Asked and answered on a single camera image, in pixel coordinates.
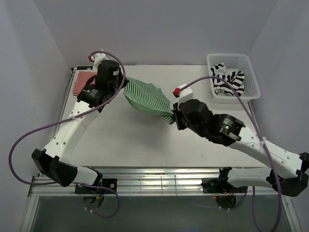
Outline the red white striped tank top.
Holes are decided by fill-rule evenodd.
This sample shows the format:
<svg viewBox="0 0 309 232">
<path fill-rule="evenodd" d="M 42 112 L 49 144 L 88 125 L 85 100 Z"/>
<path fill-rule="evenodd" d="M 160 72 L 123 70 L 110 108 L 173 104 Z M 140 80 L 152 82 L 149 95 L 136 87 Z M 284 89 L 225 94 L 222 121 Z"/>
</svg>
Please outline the red white striped tank top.
<svg viewBox="0 0 309 232">
<path fill-rule="evenodd" d="M 78 72 L 77 79 L 73 85 L 73 96 L 78 96 L 82 91 L 82 89 L 85 87 L 87 81 L 96 74 L 97 74 L 96 72 L 88 72 L 88 71 Z"/>
</svg>

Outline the green white striped tank top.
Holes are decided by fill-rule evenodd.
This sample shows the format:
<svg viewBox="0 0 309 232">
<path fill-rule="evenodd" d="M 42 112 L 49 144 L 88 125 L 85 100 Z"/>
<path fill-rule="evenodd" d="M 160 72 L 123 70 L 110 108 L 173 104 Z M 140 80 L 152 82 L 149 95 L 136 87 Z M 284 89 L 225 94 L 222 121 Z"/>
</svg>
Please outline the green white striped tank top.
<svg viewBox="0 0 309 232">
<path fill-rule="evenodd" d="M 170 100 L 152 83 L 129 77 L 124 96 L 130 105 L 140 112 L 161 116 L 170 125 L 176 121 Z"/>
</svg>

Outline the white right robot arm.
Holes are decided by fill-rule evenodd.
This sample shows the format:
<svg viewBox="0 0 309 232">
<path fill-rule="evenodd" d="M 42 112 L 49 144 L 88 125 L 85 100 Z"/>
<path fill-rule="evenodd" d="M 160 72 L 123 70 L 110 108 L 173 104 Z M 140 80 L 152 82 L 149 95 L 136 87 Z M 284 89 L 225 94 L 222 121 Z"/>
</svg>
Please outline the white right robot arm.
<svg viewBox="0 0 309 232">
<path fill-rule="evenodd" d="M 246 186 L 272 188 L 282 195 L 296 197 L 307 188 L 309 155 L 288 152 L 264 140 L 239 119 L 228 114 L 213 114 L 197 99 L 175 103 L 173 113 L 179 130 L 190 129 L 208 141 L 238 150 L 263 163 L 262 168 L 219 170 L 215 179 L 203 182 L 208 193 L 225 193 Z"/>
</svg>

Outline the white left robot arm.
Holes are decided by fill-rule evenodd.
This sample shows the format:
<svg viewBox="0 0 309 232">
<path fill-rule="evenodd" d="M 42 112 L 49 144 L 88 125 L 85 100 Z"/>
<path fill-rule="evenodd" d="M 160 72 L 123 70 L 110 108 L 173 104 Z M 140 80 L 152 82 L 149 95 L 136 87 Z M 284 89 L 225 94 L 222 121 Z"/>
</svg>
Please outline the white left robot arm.
<svg viewBox="0 0 309 232">
<path fill-rule="evenodd" d="M 97 74 L 87 80 L 78 94 L 69 122 L 42 150 L 33 151 L 32 159 L 42 174 L 63 187 L 85 184 L 92 193 L 102 189 L 102 174 L 90 167 L 73 165 L 71 157 L 88 126 L 102 111 L 98 106 L 110 100 L 120 85 L 126 83 L 118 62 L 103 60 L 99 64 Z"/>
</svg>

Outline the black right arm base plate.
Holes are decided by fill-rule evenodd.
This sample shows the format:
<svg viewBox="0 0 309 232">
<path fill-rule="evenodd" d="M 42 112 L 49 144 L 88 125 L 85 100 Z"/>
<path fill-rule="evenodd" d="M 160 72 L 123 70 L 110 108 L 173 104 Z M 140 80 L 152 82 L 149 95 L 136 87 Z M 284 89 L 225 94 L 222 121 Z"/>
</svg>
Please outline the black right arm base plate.
<svg viewBox="0 0 309 232">
<path fill-rule="evenodd" d="M 224 167 L 223 169 L 219 169 L 219 176 L 217 178 L 202 178 L 201 186 L 203 187 L 203 193 L 220 193 L 227 195 L 244 193 L 247 189 L 245 186 L 233 187 L 227 182 L 228 174 L 230 174 L 231 170 L 232 167 Z"/>
</svg>

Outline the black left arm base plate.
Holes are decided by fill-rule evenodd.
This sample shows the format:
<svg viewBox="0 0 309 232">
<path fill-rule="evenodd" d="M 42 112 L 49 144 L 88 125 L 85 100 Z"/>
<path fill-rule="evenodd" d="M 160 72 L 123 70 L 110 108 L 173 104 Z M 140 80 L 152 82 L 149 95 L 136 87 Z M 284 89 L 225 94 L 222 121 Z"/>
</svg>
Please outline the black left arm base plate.
<svg viewBox="0 0 309 232">
<path fill-rule="evenodd" d="M 103 178 L 99 180 L 95 185 L 90 187 L 75 185 L 75 194 L 113 194 L 112 191 L 117 192 L 118 179 L 116 178 Z"/>
</svg>

